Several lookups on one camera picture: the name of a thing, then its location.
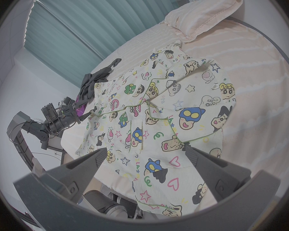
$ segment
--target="blue star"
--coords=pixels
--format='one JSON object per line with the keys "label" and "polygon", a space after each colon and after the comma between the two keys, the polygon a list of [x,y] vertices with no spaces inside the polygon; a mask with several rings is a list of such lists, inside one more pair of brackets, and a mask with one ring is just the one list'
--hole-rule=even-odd
{"label": "blue star", "polygon": [[122,161],[122,164],[125,164],[127,166],[127,163],[131,160],[128,160],[126,157],[120,159]]}
{"label": "blue star", "polygon": [[181,103],[183,103],[183,101],[177,101],[176,103],[173,104],[174,109],[177,110],[178,108],[182,108]]}
{"label": "blue star", "polygon": [[217,66],[216,63],[214,63],[213,65],[210,64],[212,66],[212,71],[216,71],[217,73],[219,72],[219,69],[221,69],[219,66]]}

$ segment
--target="star print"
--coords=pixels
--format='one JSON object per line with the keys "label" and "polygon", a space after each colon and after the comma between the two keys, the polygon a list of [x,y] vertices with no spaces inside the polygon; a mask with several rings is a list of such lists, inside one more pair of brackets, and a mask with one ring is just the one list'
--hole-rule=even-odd
{"label": "star print", "polygon": [[210,65],[212,66],[212,71],[216,71],[217,73],[219,72],[219,69],[221,69],[216,63]]}
{"label": "star print", "polygon": [[117,136],[117,138],[119,138],[121,135],[121,132],[120,131],[116,131],[117,133],[115,133],[115,135]]}
{"label": "star print", "polygon": [[122,164],[125,164],[126,166],[127,166],[127,163],[131,161],[131,160],[128,160],[126,157],[120,158],[120,160],[122,161]]}
{"label": "star print", "polygon": [[146,131],[144,132],[143,137],[145,137],[145,139],[147,139],[148,136],[149,136],[149,133],[148,133],[148,131],[146,130]]}
{"label": "star print", "polygon": [[195,91],[195,87],[192,85],[188,85],[188,87],[186,87],[185,90],[187,90],[188,92],[192,92]]}
{"label": "star print", "polygon": [[153,208],[153,206],[150,206],[150,207],[152,208],[152,210],[154,210],[154,209],[159,209],[158,206],[154,206],[154,208]]}
{"label": "star print", "polygon": [[177,110],[178,108],[182,108],[181,103],[183,103],[183,101],[177,101],[176,103],[173,104],[174,109]]}
{"label": "star print", "polygon": [[148,201],[149,198],[151,198],[151,196],[148,194],[147,190],[144,191],[144,193],[141,193],[141,199],[140,200],[145,200],[145,202]]}

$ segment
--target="pillowcase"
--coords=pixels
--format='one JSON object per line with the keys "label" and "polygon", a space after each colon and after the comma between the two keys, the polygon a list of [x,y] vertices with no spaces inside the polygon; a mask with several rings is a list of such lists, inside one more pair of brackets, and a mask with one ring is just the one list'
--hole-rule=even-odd
{"label": "pillowcase", "polygon": [[191,42],[233,14],[243,0],[198,0],[189,2],[166,15],[162,21],[174,27],[182,42]]}

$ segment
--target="pink heart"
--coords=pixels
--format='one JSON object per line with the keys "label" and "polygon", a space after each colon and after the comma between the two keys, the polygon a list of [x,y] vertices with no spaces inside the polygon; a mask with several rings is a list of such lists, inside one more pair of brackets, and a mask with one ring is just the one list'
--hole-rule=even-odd
{"label": "pink heart", "polygon": [[178,160],[179,160],[179,157],[178,157],[178,156],[175,156],[169,163],[170,163],[172,166],[180,167],[181,164],[178,162]]}
{"label": "pink heart", "polygon": [[172,187],[173,190],[178,190],[179,189],[179,178],[174,178],[167,184],[168,187]]}

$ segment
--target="bed sheet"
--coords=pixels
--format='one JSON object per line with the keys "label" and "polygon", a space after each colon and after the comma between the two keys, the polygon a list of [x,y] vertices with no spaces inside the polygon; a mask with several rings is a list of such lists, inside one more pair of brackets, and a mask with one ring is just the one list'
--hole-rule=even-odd
{"label": "bed sheet", "polygon": [[[176,40],[169,26],[155,25],[119,47],[93,72],[121,58],[108,77],[114,79],[141,64],[153,48]],[[279,178],[289,174],[289,64],[278,50],[258,32],[229,20],[181,48],[195,58],[215,59],[236,87],[236,107],[223,126],[222,159],[251,169],[251,176],[261,169]],[[63,133],[61,145],[74,159],[79,157],[74,153],[83,140],[86,124],[84,121]],[[95,178],[135,199],[130,181],[102,166]],[[197,210],[215,203],[207,191]]]}

